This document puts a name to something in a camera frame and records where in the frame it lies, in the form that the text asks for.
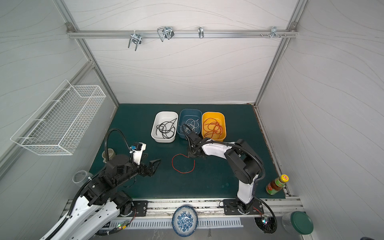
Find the blue plastic bin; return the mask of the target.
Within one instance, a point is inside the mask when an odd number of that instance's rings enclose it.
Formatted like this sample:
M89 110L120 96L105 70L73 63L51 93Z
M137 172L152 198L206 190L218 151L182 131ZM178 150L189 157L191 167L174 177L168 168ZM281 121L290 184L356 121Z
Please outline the blue plastic bin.
M181 139L185 139L185 135L182 131L183 124L188 125L197 134L201 134L202 131L202 112L197 109L183 109L180 112L177 134Z

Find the yellow plastic bin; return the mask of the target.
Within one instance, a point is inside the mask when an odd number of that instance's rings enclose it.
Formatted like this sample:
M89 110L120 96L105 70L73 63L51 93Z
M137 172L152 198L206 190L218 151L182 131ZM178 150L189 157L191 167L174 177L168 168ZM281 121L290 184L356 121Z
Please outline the yellow plastic bin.
M227 136L225 116L219 112L205 112L202 118L203 138L223 142Z

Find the white plastic bin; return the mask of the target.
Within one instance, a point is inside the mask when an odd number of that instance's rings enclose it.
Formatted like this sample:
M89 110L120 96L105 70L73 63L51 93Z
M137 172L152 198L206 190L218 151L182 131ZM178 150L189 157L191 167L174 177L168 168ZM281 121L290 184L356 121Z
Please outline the white plastic bin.
M176 112L162 111L156 114L151 137L157 143L172 143L177 134L179 115Z

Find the olive green mug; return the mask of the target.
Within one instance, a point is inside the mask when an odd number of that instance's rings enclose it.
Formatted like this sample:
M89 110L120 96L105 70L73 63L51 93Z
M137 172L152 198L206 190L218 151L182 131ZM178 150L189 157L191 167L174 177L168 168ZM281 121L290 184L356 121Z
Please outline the olive green mug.
M115 151L113 149L108 149L108 159L107 159L106 152L103 151L102 153L103 162L106 163L109 160L112 160L115 156L116 156Z

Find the clear plastic cup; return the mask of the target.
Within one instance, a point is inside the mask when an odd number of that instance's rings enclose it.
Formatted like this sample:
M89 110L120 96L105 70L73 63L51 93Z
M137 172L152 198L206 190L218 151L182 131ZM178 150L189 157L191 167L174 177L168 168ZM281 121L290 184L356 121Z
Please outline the clear plastic cup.
M82 186L85 184L89 178L91 178L93 175L85 170L80 170L75 173L75 175L72 178L72 181L77 186Z

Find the bottle with yellow cap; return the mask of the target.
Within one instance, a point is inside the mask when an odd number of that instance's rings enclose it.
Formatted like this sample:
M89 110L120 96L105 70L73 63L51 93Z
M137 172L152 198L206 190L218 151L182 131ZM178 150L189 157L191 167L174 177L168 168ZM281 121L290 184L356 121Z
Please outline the bottle with yellow cap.
M275 180L268 183L266 186L266 192L267 194L273 196L276 193L278 193L280 190L282 190L286 183L289 181L288 175L281 175L280 177L276 178Z

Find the metal hook small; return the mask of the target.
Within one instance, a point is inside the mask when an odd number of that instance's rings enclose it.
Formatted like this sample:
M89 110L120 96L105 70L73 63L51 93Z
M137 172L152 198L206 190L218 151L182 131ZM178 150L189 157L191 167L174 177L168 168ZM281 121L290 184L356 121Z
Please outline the metal hook small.
M203 27L198 27L198 35L199 35L199 39L203 39L204 38L204 29L203 29Z

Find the metal hook clamp middle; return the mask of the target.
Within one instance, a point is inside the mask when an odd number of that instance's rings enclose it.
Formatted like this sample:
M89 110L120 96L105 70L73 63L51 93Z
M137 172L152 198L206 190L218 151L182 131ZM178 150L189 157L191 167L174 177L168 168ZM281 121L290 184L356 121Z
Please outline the metal hook clamp middle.
M170 40L175 35L173 28L167 26L158 28L157 33L161 42L164 42L165 39Z

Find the metal hook clamp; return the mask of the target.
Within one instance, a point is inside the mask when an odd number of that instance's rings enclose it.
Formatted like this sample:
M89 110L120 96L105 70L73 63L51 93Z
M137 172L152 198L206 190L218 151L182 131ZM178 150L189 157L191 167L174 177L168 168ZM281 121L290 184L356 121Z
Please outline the metal hook clamp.
M157 33L161 42L164 42L165 39L170 40L175 35L173 28L167 26L158 28Z
M137 51L138 46L142 43L142 37L139 34L133 33L130 36L128 48L135 46L135 51Z

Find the metal hook clamp left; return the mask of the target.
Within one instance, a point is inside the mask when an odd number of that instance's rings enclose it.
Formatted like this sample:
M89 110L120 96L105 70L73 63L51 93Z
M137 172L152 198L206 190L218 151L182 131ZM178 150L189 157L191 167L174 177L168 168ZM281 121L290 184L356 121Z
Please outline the metal hook clamp left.
M138 46L142 43L142 37L139 34L133 33L130 36L128 48L135 46L135 51L137 51Z

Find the jar with green lid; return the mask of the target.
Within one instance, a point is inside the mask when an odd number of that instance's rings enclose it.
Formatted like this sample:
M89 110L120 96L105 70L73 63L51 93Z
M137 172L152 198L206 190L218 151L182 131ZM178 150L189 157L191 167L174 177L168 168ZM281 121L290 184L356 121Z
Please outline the jar with green lid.
M312 219L305 213L295 211L282 217L284 229L292 235L310 235L314 231Z

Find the aluminium crossbar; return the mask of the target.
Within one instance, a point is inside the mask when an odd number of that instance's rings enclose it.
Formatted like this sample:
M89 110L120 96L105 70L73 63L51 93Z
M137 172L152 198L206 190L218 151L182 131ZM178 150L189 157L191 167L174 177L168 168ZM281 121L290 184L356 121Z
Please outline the aluminium crossbar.
M260 34L269 33L270 30L206 30L203 39L251 39L262 38ZM131 34L141 35L142 39L159 39L156 30L138 31L76 31L67 33L71 39L129 39ZM199 39L198 30L174 30L173 39ZM285 38L295 38L298 31L278 30L286 34Z

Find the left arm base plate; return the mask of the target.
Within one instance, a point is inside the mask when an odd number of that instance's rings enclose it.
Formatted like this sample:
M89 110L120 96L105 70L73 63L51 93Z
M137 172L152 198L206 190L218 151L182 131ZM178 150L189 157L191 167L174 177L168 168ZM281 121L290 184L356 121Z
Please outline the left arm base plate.
M145 217L148 209L148 201L131 201L120 210L120 217Z

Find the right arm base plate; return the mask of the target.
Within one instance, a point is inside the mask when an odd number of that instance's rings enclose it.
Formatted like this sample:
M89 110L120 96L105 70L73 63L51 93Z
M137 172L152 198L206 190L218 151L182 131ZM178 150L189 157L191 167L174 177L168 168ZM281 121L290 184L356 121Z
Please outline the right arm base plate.
M264 214L262 203L256 199L252 199L248 204L239 199L224 199L219 203L219 207L224 209L226 216Z

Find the metal bracket right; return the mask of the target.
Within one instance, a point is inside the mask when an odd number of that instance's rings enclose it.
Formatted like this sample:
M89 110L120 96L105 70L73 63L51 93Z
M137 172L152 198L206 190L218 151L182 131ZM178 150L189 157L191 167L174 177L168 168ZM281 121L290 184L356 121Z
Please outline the metal bracket right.
M285 37L286 37L286 34L284 34L284 33L278 33L277 28L276 28L276 27L272 27L269 33L266 33L266 34L260 34L260 36L261 36L262 38L273 39L273 38L285 38Z

